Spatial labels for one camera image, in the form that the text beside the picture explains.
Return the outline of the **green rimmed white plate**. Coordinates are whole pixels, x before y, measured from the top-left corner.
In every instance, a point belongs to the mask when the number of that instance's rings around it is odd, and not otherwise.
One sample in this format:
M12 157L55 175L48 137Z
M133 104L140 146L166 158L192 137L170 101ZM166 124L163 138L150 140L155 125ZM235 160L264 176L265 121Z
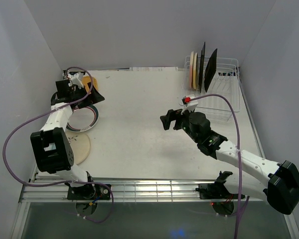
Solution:
M66 128L71 132L85 132L95 126L99 119L98 109L92 105L73 112Z

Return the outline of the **yellow cream round plate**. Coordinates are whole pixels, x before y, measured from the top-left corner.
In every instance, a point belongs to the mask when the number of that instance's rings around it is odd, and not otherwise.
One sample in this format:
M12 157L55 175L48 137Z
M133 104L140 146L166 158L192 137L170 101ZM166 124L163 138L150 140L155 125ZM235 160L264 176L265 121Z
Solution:
M198 62L197 62L197 53L194 53L194 60L193 60L193 78L192 78L192 86L193 89L197 89L197 70L198 70Z

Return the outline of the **pink cream round plate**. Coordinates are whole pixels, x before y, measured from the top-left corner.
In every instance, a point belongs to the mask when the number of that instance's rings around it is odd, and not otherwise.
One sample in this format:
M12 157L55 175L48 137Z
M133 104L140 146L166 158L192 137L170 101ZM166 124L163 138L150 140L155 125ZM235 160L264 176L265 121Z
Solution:
M192 51L190 54L189 61L189 87L192 89L192 78L193 78L193 60L194 60L194 52Z

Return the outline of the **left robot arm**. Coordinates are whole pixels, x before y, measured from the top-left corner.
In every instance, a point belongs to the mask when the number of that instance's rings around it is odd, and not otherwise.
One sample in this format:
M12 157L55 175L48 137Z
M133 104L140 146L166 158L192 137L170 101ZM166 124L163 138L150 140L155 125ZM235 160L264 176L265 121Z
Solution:
M90 199L96 187L90 183L88 172L74 162L65 130L74 110L92 107L105 98L98 92L95 78L57 81L56 88L50 100L52 113L41 130L30 136L35 161L39 171L59 175L68 186L78 188L83 198Z

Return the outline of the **cream floral square plate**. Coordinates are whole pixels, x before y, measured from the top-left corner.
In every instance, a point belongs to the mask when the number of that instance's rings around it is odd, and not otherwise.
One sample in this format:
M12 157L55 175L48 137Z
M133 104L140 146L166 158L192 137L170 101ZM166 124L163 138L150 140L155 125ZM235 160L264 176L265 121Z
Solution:
M204 42L203 47L201 49L201 54L200 54L200 63L199 63L199 92L202 92L202 84L203 84L203 76L204 76L204 57L205 57L205 46L206 43Z

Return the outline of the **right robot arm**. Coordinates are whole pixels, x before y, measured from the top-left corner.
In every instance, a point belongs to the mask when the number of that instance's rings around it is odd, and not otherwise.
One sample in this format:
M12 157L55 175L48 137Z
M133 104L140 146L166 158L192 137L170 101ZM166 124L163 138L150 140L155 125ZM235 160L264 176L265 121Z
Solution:
M244 182L238 177L237 192L266 200L276 211L289 215L299 203L299 171L289 161L278 163L238 147L213 131L204 113L168 110L160 117L164 130L175 122L174 130L183 130L205 155L226 162L255 178Z

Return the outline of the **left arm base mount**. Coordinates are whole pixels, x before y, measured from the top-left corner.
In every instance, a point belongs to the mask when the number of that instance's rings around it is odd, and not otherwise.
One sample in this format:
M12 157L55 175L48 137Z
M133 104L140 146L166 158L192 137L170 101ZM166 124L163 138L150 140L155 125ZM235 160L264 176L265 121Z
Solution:
M85 184L80 187L69 186L67 193L67 200L100 200L110 199L111 184L100 185L100 184Z

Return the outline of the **black floral square plate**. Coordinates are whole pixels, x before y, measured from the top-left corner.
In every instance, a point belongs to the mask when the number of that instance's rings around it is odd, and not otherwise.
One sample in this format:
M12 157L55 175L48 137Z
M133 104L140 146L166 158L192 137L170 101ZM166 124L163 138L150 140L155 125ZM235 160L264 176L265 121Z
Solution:
M217 67L217 48L213 51L211 54L209 61L207 63L206 69L205 69L205 77L204 77L204 90L207 93L209 86L211 84L211 81L216 73L216 67Z

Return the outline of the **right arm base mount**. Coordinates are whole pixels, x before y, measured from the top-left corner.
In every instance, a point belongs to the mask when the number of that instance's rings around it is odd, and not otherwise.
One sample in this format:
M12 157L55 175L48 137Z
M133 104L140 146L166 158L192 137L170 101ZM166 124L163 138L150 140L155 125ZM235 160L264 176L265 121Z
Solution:
M200 199L238 199L238 190L236 194L230 193L226 186L227 178L232 179L233 173L230 171L220 171L217 179L212 183L200 183L195 191L199 192Z

